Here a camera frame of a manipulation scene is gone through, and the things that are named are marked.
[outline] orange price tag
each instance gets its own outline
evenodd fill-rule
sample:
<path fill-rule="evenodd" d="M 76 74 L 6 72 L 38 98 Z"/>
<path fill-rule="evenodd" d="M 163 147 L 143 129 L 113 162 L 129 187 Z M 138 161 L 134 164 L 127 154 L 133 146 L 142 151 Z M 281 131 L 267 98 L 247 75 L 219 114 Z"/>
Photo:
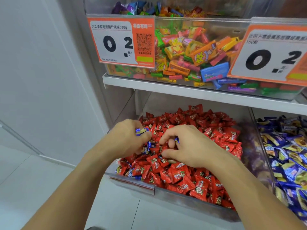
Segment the orange price tag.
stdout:
<path fill-rule="evenodd" d="M 248 27 L 228 77 L 307 86 L 307 27 Z"/>
<path fill-rule="evenodd" d="M 87 18 L 100 63 L 154 68 L 154 17 Z"/>

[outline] shelf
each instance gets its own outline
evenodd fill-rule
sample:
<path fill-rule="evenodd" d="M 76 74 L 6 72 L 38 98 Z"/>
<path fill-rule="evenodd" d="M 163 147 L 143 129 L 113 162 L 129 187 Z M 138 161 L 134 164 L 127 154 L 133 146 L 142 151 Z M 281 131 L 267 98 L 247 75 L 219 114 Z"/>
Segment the shelf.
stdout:
<path fill-rule="evenodd" d="M 165 84 L 153 81 L 132 80 L 125 77 L 109 76 L 107 74 L 104 74 L 103 82 L 105 85 L 114 85 L 125 88 L 133 88 L 177 96 L 223 102 L 228 104 L 307 115 L 307 100 L 303 94 L 304 92 L 298 95 L 295 100 L 288 102 L 283 100 L 274 100 L 269 98 Z"/>

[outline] white floor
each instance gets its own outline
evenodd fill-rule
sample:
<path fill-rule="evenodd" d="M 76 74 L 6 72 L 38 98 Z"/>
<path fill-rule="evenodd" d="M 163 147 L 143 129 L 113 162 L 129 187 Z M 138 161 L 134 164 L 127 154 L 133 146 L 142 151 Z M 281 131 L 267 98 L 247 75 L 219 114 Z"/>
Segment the white floor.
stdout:
<path fill-rule="evenodd" d="M 18 230 L 52 194 L 72 168 L 0 146 L 0 229 Z M 86 228 L 105 229 L 244 229 L 185 208 L 139 198 L 102 179 Z"/>

